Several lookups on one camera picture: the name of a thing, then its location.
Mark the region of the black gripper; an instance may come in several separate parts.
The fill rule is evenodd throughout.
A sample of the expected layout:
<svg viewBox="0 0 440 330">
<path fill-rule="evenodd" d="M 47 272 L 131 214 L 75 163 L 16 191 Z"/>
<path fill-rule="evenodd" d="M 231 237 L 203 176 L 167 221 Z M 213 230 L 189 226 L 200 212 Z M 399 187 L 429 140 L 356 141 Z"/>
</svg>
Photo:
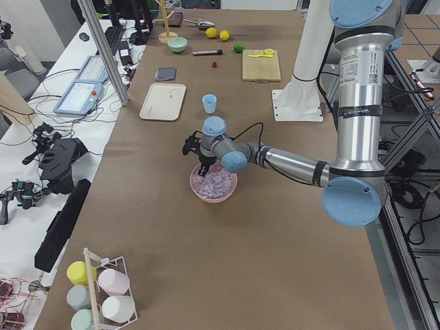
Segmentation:
<svg viewBox="0 0 440 330">
<path fill-rule="evenodd" d="M 217 158 L 215 156 L 207 156 L 202 153 L 201 138 L 197 137 L 198 132 L 199 131 L 194 131 L 185 139 L 182 147 L 182 154 L 188 155 L 190 152 L 192 152 L 198 155 L 201 166 L 197 174 L 198 176 L 205 176 L 209 171 L 210 166 L 216 162 Z"/>
</svg>

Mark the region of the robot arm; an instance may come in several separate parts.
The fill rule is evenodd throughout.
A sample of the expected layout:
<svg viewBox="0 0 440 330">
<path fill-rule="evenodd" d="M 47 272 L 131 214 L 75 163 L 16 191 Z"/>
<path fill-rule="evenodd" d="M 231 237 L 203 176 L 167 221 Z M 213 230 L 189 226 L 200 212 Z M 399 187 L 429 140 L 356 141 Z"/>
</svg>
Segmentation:
<svg viewBox="0 0 440 330">
<path fill-rule="evenodd" d="M 261 141 L 240 142 L 227 134 L 223 118 L 210 116 L 184 142 L 194 153 L 200 174 L 221 162 L 231 173 L 247 164 L 270 168 L 323 189 L 330 217 L 360 227 L 378 218 L 386 201 L 385 169 L 379 162 L 384 57 L 403 40 L 405 1 L 312 1 L 291 81 L 272 96 L 278 121 L 319 121 L 318 82 L 327 52 L 340 53 L 337 152 L 333 162 L 309 159 Z"/>
</svg>

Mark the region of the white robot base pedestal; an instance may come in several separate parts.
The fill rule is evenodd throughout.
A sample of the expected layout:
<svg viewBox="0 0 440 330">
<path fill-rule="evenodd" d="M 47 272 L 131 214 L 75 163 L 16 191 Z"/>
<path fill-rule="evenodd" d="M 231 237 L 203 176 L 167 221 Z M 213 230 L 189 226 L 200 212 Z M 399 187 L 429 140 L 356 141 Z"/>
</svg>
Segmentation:
<svg viewBox="0 0 440 330">
<path fill-rule="evenodd" d="M 291 80 L 284 89 L 272 91 L 277 122 L 323 121 L 318 81 L 334 29 L 329 6 L 330 0 L 309 3 Z"/>
</svg>

